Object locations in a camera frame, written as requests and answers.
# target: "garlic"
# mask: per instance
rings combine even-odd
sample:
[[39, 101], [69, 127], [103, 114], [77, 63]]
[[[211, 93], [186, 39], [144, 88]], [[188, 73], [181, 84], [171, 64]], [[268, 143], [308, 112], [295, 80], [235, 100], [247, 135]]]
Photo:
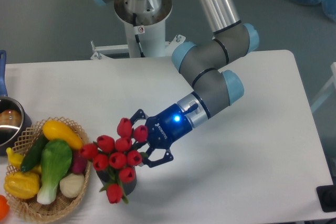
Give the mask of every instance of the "garlic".
[[65, 197], [75, 198], [82, 190], [84, 181], [83, 174], [70, 173], [59, 182], [59, 188]]

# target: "yellow bell pepper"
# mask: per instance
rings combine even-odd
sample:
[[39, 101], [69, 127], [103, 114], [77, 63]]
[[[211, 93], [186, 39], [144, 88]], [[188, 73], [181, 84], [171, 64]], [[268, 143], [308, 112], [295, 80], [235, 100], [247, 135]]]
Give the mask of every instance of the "yellow bell pepper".
[[20, 199], [33, 198], [40, 189], [39, 176], [31, 172], [10, 173], [5, 177], [4, 189]]
[[48, 121], [43, 125], [42, 131], [49, 141], [62, 139], [67, 142], [74, 151], [78, 151], [83, 146], [80, 137], [63, 122], [55, 120]]
[[[16, 169], [20, 170], [20, 165], [21, 165], [22, 160], [24, 158], [23, 155], [13, 152], [13, 149], [10, 148], [10, 147], [8, 147], [6, 149], [6, 152], [7, 152], [7, 156], [8, 156], [8, 162], [11, 165], [13, 165]], [[31, 172], [41, 174], [41, 172], [42, 172], [41, 166], [40, 165], [36, 165], [31, 170]]]

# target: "bok choy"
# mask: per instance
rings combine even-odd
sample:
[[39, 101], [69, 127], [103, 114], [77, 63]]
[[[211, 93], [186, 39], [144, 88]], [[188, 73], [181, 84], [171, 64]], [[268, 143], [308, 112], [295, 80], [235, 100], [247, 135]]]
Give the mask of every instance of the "bok choy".
[[42, 151], [42, 186], [37, 202], [48, 205], [56, 199], [58, 184], [71, 166], [72, 151], [64, 140], [53, 140]]

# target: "pot handle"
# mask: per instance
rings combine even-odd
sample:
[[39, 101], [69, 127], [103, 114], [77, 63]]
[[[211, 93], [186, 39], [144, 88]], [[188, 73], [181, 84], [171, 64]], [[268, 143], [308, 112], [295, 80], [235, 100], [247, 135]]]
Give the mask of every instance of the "pot handle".
[[5, 84], [6, 69], [6, 51], [0, 50], [0, 97], [7, 97], [7, 89]]

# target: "blue led light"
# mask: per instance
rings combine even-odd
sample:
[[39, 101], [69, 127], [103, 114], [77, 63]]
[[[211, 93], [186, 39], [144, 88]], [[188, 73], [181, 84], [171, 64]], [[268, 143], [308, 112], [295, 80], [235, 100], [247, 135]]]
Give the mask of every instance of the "blue led light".
[[181, 117], [179, 115], [174, 116], [174, 121], [179, 122], [181, 120]]

